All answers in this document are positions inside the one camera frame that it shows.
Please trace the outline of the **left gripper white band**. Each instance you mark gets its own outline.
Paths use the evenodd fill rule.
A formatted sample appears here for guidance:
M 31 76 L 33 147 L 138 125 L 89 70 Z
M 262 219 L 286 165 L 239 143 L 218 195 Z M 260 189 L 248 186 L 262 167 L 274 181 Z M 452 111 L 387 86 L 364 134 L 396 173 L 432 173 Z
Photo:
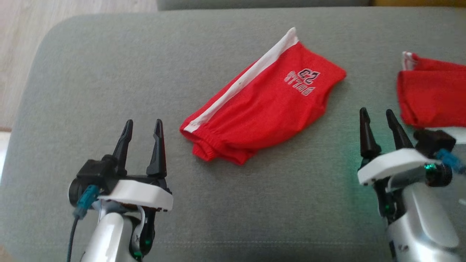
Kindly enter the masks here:
M 126 160 L 129 142 L 133 137 L 133 120 L 129 119 L 118 139 L 112 154 L 116 160 L 115 172 L 118 176 L 126 176 Z M 146 175 L 162 179 L 167 176 L 165 142 L 163 134 L 163 123 L 161 119 L 156 120 L 153 133 L 155 144 L 150 164 L 146 168 Z M 141 181 L 122 179 L 119 180 L 110 193 L 99 195 L 99 200 L 110 200 L 121 204 L 148 207 L 170 211 L 173 209 L 173 195 L 161 186 L 143 183 Z

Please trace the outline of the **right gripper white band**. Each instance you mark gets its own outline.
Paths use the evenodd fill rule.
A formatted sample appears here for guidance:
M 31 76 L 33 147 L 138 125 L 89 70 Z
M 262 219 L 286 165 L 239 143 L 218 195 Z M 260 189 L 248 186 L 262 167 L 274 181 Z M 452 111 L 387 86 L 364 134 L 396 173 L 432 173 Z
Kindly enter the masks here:
M 380 155 L 381 147 L 376 143 L 371 119 L 365 107 L 359 111 L 360 154 L 363 159 L 373 159 L 360 168 L 358 180 L 361 185 L 373 185 L 376 181 L 389 179 L 389 186 L 406 186 L 426 178 L 426 165 L 441 162 L 429 159 L 414 149 L 405 130 L 391 109 L 386 110 L 386 119 L 392 131 L 396 151 Z

